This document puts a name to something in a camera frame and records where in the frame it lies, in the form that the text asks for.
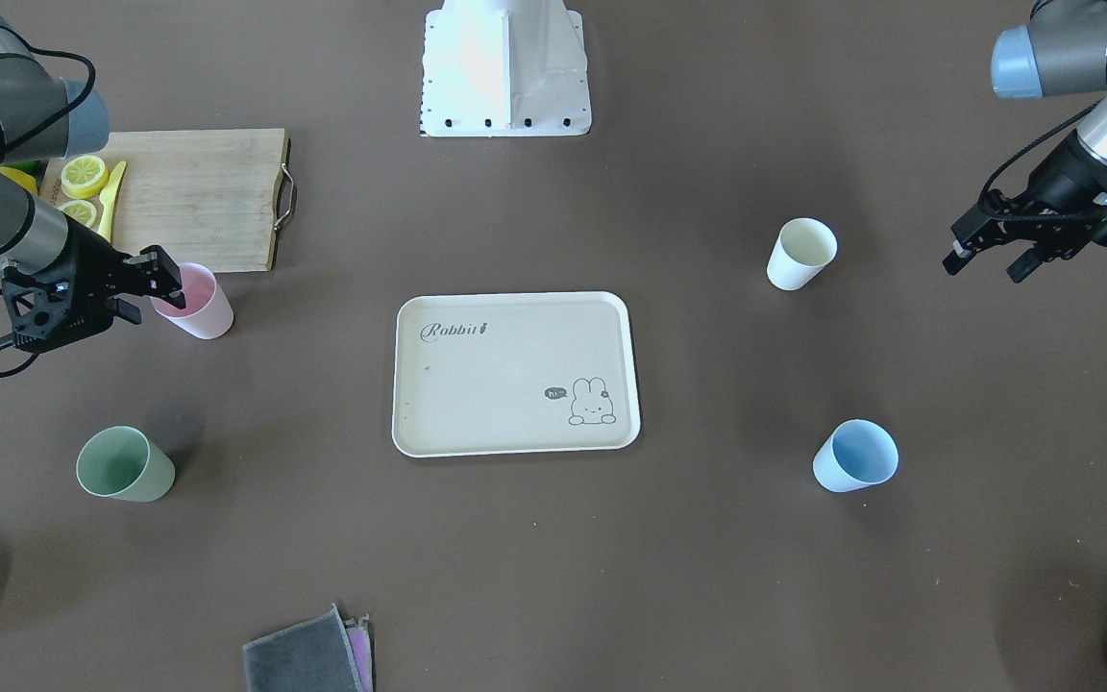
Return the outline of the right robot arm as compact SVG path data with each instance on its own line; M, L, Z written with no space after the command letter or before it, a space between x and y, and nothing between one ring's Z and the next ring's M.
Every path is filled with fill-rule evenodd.
M108 112L95 75L58 79L0 14L0 165L69 158L104 148ZM120 254L97 233L0 174L1 293L12 329L0 345L30 354L139 323L124 295L153 295L182 308L179 264L159 246Z

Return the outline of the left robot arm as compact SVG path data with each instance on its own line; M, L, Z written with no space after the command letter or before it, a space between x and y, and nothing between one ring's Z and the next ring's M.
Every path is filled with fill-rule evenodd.
M1107 1L1037 1L1024 25L1002 32L990 58L1001 99L1097 93L1097 104L1051 130L1058 144L1015 196L985 183L971 209L952 225L944 258L956 275L975 255L1010 242L1027 249L1008 266L1022 282L1042 264L1107 248Z

